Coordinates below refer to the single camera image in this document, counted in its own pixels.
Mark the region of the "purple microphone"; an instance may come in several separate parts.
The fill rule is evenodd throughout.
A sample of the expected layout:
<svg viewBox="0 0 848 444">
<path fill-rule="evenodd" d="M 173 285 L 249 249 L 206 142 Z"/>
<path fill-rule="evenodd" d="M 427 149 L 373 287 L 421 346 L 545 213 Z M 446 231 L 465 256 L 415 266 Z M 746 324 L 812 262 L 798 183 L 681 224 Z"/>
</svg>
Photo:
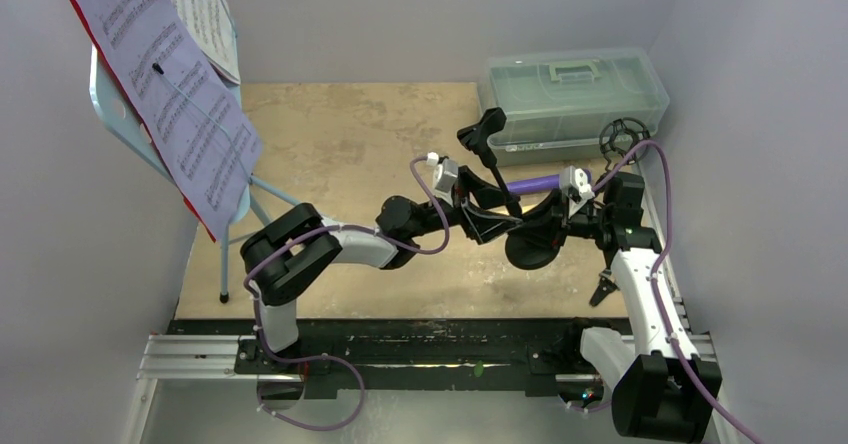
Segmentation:
<svg viewBox="0 0 848 444">
<path fill-rule="evenodd" d="M 588 169 L 582 169 L 589 174 L 590 178 L 592 177 L 591 172 Z M 507 188 L 509 192 L 516 195 L 540 194 L 553 189 L 559 189 L 560 172 L 542 177 L 513 181 L 507 184 Z"/>
</svg>

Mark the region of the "black round-base clamp stand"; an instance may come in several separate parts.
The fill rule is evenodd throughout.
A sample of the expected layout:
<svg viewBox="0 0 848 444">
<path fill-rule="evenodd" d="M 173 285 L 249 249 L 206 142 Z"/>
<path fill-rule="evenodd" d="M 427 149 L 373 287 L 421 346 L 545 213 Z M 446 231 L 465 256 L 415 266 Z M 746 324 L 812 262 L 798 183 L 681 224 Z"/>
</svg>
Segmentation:
<svg viewBox="0 0 848 444">
<path fill-rule="evenodd" d="M 482 117 L 477 123 L 464 127 L 457 132 L 457 139 L 460 144 L 466 150 L 477 156 L 482 165 L 488 169 L 494 177 L 495 182 L 491 184 L 500 186 L 504 191 L 508 191 L 507 184 L 501 172 L 498 170 L 497 157 L 491 149 L 488 139 L 492 135 L 501 132 L 505 127 L 506 121 L 506 114 L 501 108 L 490 108 L 483 112 Z M 520 226 L 509 231 L 507 234 L 502 235 L 506 238 L 504 244 L 506 258 L 510 264 L 521 270 L 532 271 L 541 269 L 549 265 L 557 257 L 561 248 L 558 250 L 549 250 L 524 247 L 513 239 L 513 232 L 531 221 L 552 218 L 524 219 L 524 210 L 520 205 L 520 197 L 511 192 L 509 193 L 511 194 L 511 198 L 504 207 L 480 208 L 476 205 L 472 198 L 467 198 L 468 206 L 474 206 L 481 210 L 518 217 L 520 219 Z"/>
</svg>

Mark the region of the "black tripod microphone stand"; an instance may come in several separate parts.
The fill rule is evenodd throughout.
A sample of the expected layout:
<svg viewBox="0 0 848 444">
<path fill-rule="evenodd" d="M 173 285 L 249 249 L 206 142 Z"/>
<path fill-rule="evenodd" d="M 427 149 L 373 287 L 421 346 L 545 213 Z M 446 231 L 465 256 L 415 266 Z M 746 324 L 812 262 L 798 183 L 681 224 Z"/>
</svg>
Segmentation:
<svg viewBox="0 0 848 444">
<path fill-rule="evenodd" d="M 626 165 L 638 163 L 646 151 L 638 151 L 627 160 L 624 157 L 637 144 L 650 138 L 651 133 L 647 125 L 637 118 L 623 117 L 605 125 L 598 138 L 599 150 L 605 160 L 605 170 L 611 171 L 620 162 Z"/>
</svg>

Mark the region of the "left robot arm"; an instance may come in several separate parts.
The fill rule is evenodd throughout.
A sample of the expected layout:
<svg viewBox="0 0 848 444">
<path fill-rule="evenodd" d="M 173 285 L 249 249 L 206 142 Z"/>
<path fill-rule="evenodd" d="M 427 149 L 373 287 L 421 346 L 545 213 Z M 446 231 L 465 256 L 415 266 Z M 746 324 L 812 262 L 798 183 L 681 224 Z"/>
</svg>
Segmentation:
<svg viewBox="0 0 848 444">
<path fill-rule="evenodd" d="M 297 363 L 297 301 L 330 265 L 394 270 L 417 255 L 445 250 L 454 227 L 484 244 L 522 222 L 520 198 L 504 182 L 488 183 L 451 161 L 437 165 L 432 185 L 422 189 L 421 203 L 387 198 L 372 227 L 337 221 L 301 203 L 242 244 L 245 288 L 262 342 L 259 359 L 272 372 Z"/>
</svg>

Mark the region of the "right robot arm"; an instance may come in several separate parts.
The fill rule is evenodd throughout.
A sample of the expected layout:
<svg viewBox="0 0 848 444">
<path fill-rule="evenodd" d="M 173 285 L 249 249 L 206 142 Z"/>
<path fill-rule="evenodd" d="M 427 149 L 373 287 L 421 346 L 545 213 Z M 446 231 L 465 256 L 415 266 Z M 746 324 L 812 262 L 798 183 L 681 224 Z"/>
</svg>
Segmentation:
<svg viewBox="0 0 848 444">
<path fill-rule="evenodd" d="M 662 268 L 670 243 L 642 223 L 643 179 L 628 172 L 592 183 L 565 168 L 546 199 L 509 234 L 511 264 L 535 270 L 551 263 L 566 238 L 592 240 L 606 275 L 622 294 L 633 336 L 627 347 L 610 328 L 589 327 L 564 340 L 561 356 L 576 371 L 591 365 L 605 384 L 602 404 L 623 437 L 699 443 L 707 433 L 723 376 L 688 337 Z"/>
</svg>

